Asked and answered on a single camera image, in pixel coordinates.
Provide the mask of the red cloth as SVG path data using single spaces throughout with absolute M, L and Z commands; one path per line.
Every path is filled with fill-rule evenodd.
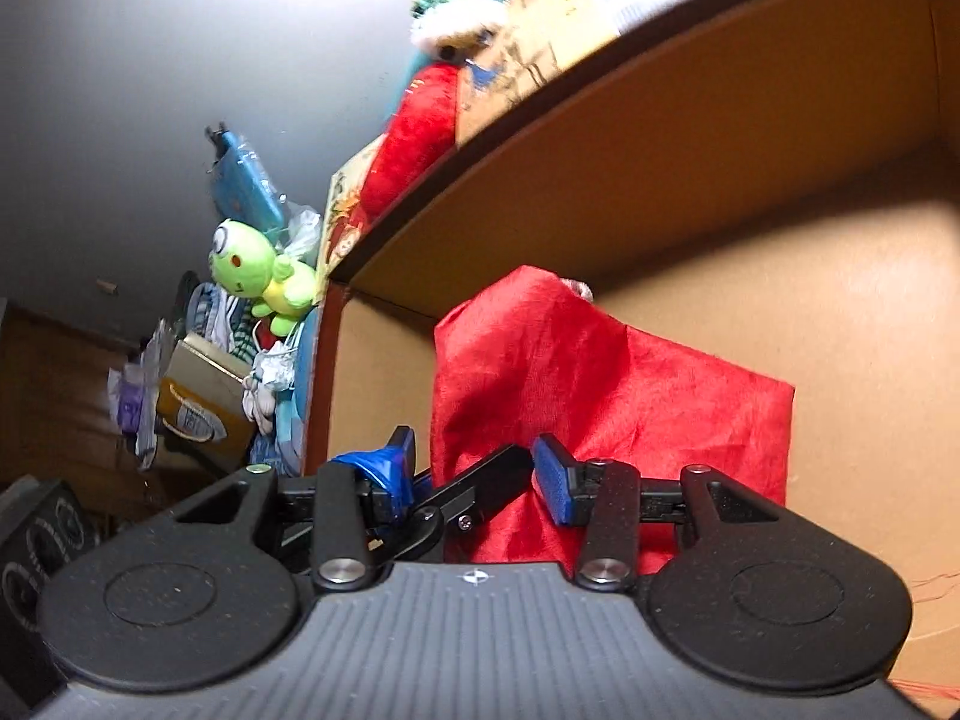
M 704 463 L 786 499 L 792 385 L 630 327 L 550 271 L 521 266 L 458 305 L 434 348 L 434 483 L 550 433 L 579 460 L 667 479 Z

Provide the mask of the tan cardboard carton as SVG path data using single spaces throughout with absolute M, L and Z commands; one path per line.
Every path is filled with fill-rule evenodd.
M 163 431 L 182 440 L 218 470 L 244 465 L 256 425 L 242 408 L 251 366 L 197 333 L 172 349 L 160 380 L 156 415 Z

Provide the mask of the colourful picture book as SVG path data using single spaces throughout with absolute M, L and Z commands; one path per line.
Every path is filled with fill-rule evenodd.
M 370 226 L 359 206 L 359 194 L 382 142 L 384 135 L 374 138 L 332 176 L 317 255 L 317 299 L 324 298 L 331 271 L 347 257 Z

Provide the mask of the green frog plush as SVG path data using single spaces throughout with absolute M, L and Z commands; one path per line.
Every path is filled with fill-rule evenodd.
M 255 227 L 224 220 L 213 231 L 208 255 L 213 280 L 226 293 L 252 302 L 252 316 L 270 322 L 277 338 L 291 335 L 313 309 L 316 270 L 288 254 L 279 254 Z

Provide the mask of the blue plastic package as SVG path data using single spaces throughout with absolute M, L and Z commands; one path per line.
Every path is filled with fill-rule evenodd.
M 277 242 L 286 227 L 286 197 L 268 177 L 254 148 L 224 122 L 206 127 L 205 137 L 215 150 L 210 190 L 218 213 Z

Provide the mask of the red plush toy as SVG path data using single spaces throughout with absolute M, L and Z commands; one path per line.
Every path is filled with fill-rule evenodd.
M 405 88 L 359 191 L 359 206 L 374 223 L 455 147 L 459 68 L 422 68 Z

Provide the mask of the brown cardboard box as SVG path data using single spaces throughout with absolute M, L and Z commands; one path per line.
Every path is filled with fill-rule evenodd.
M 519 265 L 796 390 L 789 505 L 914 601 L 958 709 L 958 0 L 680 0 L 475 135 L 340 262 L 308 457 L 430 421 L 431 330 Z

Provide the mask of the panda ornament white fluff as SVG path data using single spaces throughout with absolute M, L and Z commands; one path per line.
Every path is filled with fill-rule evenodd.
M 410 0 L 410 43 L 431 60 L 462 64 L 508 21 L 511 0 Z

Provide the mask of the tan illustrated book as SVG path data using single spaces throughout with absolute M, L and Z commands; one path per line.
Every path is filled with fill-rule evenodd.
M 459 71 L 457 146 L 619 34 L 604 0 L 511 0 L 506 26 Z

